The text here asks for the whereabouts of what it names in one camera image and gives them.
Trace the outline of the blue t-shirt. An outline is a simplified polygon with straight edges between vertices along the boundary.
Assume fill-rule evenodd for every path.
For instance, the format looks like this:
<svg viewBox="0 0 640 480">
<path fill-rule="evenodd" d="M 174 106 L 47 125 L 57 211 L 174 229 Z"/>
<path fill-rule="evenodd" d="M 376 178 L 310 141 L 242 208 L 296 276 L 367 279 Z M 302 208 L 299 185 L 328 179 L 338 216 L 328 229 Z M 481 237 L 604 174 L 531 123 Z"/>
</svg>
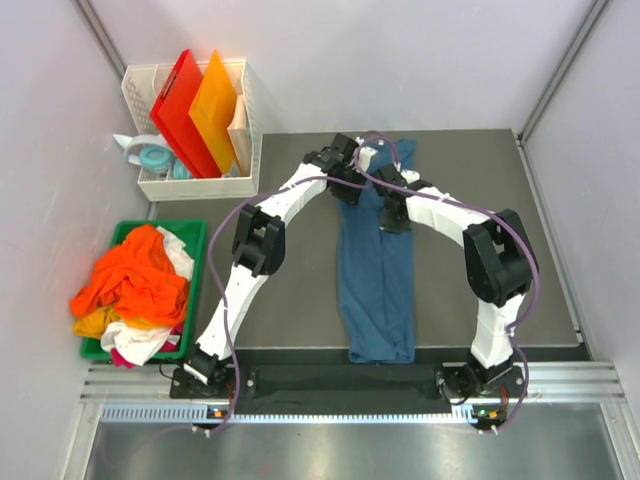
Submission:
<svg viewBox="0 0 640 480">
<path fill-rule="evenodd" d="M 414 235 L 380 228 L 375 189 L 338 201 L 338 306 L 353 363 L 408 364 L 415 358 Z"/>
</svg>

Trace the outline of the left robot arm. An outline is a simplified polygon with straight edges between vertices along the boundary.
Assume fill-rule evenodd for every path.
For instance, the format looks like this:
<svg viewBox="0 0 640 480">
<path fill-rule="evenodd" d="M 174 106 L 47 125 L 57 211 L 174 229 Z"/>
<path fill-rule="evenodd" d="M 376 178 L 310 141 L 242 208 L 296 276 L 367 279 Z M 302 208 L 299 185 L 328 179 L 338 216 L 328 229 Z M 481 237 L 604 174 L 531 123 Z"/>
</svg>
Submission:
<svg viewBox="0 0 640 480">
<path fill-rule="evenodd" d="M 254 297 L 284 261 L 288 224 L 327 190 L 340 199 L 356 200 L 365 189 L 366 179 L 356 169 L 363 145 L 362 138 L 337 134 L 329 146 L 306 154 L 276 191 L 258 195 L 237 210 L 228 282 L 214 276 L 221 288 L 219 304 L 184 363 L 203 395 L 216 396 L 226 387 L 226 363 L 237 360 L 234 338 Z"/>
</svg>

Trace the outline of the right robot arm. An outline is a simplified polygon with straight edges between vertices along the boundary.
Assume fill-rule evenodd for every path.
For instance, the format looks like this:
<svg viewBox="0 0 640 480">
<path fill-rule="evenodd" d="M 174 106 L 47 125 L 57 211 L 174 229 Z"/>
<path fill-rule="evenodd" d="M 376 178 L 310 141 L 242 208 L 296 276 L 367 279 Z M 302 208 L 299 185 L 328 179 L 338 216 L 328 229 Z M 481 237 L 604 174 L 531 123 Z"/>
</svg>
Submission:
<svg viewBox="0 0 640 480">
<path fill-rule="evenodd" d="M 515 322 L 538 267 L 519 215 L 495 213 L 459 202 L 418 178 L 407 181 L 393 165 L 372 174 L 384 199 L 381 227 L 404 233 L 414 224 L 453 240 L 464 253 L 467 282 L 478 298 L 470 353 L 477 364 L 467 370 L 469 388 L 487 396 L 504 380 L 500 367 L 513 356 Z"/>
</svg>

